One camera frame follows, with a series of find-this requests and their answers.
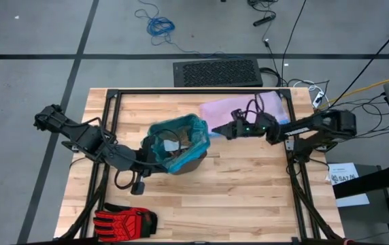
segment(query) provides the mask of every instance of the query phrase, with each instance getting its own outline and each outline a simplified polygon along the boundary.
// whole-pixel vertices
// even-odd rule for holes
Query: label
[[[288,135],[288,136],[291,136],[291,135],[295,135],[295,134],[298,134],[298,133],[304,133],[304,132],[308,132],[309,129],[307,127],[304,127],[304,128],[301,128],[301,129],[296,129],[296,130],[293,130],[291,132],[286,132],[285,134]]]

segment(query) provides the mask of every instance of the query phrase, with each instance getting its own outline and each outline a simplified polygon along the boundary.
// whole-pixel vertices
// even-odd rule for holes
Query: yellow cable
[[[364,88],[358,88],[358,89],[356,89],[356,90],[354,90],[354,91],[352,91],[352,92],[345,93],[345,94],[343,95],[342,98],[347,97],[347,96],[350,96],[350,95],[354,95],[354,94],[359,93],[359,92],[363,92],[363,91],[365,91],[365,90],[369,90],[370,88],[374,88],[374,87],[376,87],[376,86],[379,86],[379,85],[382,85],[382,84],[385,84],[385,83],[389,83],[389,79],[384,80],[384,81],[381,81],[381,82],[376,82],[375,84],[372,84],[372,85],[370,85],[370,86],[366,86],[366,87],[364,87]],[[338,100],[338,99],[339,99],[339,98],[331,99],[331,100],[329,100],[329,103],[334,103],[334,102],[335,102],[336,100]],[[324,104],[322,104],[319,108],[320,108],[320,109],[321,109],[321,108],[325,108],[327,105],[328,105],[328,103],[324,103]]]

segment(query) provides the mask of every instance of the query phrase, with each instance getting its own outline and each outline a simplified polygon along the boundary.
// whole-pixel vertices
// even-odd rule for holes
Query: blue cable
[[[159,46],[163,43],[168,43],[168,44],[172,44],[172,45],[176,46],[176,48],[181,50],[181,52],[198,54],[202,58],[209,58],[209,57],[215,56],[217,54],[223,54],[226,58],[243,58],[242,56],[229,56],[229,55],[223,53],[222,51],[217,51],[217,52],[214,52],[213,54],[204,55],[196,50],[191,50],[191,51],[183,50],[176,43],[174,43],[172,41],[171,32],[175,30],[175,24],[166,17],[159,17],[158,16],[160,14],[160,10],[157,7],[157,5],[155,5],[153,3],[145,3],[142,0],[138,0],[138,2],[140,2],[144,5],[154,6],[156,8],[156,14],[153,17],[151,17],[145,9],[138,9],[134,12],[135,17],[148,19],[148,26],[146,27],[146,31],[149,33],[149,35],[151,35],[151,44],[153,46]],[[163,38],[164,40],[159,42],[159,43],[154,43],[154,38],[155,39],[156,38]]]

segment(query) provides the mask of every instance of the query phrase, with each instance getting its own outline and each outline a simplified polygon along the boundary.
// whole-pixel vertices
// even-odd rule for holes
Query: white paper
[[[171,140],[164,140],[164,143],[165,143],[165,151],[167,151],[167,152],[176,151],[176,150],[178,150],[178,147],[180,146],[180,144],[178,142],[173,142]],[[187,147],[188,146],[181,146],[181,149],[185,149]]]
[[[353,163],[329,164],[329,175],[332,185],[359,177]],[[367,194],[359,194],[351,197],[337,199],[337,207],[348,207],[370,204]]]

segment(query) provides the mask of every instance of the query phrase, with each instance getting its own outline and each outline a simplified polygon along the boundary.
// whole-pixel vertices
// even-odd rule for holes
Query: power strip
[[[312,102],[312,105],[314,106],[314,108],[318,108],[318,106],[320,105],[320,103],[323,100],[323,96],[324,96],[324,92],[322,92],[322,91],[318,92],[316,98]]]

